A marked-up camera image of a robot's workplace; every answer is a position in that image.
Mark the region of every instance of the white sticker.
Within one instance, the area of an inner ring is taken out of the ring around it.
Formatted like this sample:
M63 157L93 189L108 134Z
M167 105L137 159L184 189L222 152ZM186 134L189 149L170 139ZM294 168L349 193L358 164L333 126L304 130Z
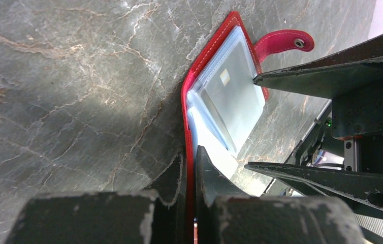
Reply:
M231 80L231 77L229 76L229 72L227 69L223 70L223 72L220 75L220 79L223 82L223 85L227 85L228 82Z

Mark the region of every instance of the marble surface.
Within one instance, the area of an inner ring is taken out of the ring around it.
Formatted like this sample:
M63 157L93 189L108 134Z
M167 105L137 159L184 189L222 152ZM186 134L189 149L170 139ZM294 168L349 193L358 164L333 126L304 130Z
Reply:
M264 71L308 62L368 36L375 1L0 1L0 242L40 192L133 191L184 145L179 91L230 11L251 40L309 32L311 53L269 57ZM271 90L240 153L283 162L324 100ZM259 195L270 178L239 167Z

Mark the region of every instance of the card holder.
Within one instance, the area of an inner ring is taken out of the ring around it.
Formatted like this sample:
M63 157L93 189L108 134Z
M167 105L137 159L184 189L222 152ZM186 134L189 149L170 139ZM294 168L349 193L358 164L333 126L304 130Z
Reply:
M232 29L240 26L245 35L248 49L251 54L257 74L262 73L260 63L268 56L274 53L280 53L287 50L298 49L309 52L314 48L314 40L306 32L300 30L279 30L263 36L256 45L253 45L247 30L244 27L242 19L238 12L231 12L202 52L192 64L181 89L181 105L184 119L184 133L186 144L186 160L187 160L187 190L186 190L186 208L187 223L193 224L194 218L194 194L195 194L195 177L194 177L194 160L193 160L193 140L187 121L187 92L192 87L194 81L203 71L205 66L210 62L211 58L217 52L224 40L227 38ZM265 100L269 99L269 92L262 87L262 93Z

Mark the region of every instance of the red leather cover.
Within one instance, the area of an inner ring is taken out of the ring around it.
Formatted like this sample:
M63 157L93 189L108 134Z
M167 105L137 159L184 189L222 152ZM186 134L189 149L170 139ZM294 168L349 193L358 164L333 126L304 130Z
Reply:
M235 26L240 26L245 34L248 48L250 49L251 57L253 59L256 71L258 74L262 72L260 63L270 54L279 53L291 49L299 49L302 51L311 51L314 48L314 41L312 37L299 30L280 30L278 32L269 33L263 36L255 46L252 45L247 30L241 20L238 12L230 13L226 20L221 24L220 28L204 47L202 52L197 57L196 61L192 64L181 89L181 104L182 114L184 119L184 132L185 132L185 145L186 145L186 160L187 160L187 189L186 189L186 235L193 235L193 219L194 213L194 196L195 196L195 174L193 162L193 141L190 129L188 128L187 121L187 107L186 96L190 87L193 85L195 79L208 64L213 55L217 52L223 41L229 35ZM295 46L295 38L300 38L305 43L304 47L299 48ZM262 87L262 92L265 100L269 98L269 92L266 88Z

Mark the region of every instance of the wallet strap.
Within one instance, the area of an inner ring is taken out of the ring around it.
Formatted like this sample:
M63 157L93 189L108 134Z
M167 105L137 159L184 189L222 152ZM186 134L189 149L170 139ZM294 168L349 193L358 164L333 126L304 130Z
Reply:
M268 33L254 45L260 63L274 53L292 49L309 52L313 48L313 38L307 32L295 29L283 29Z

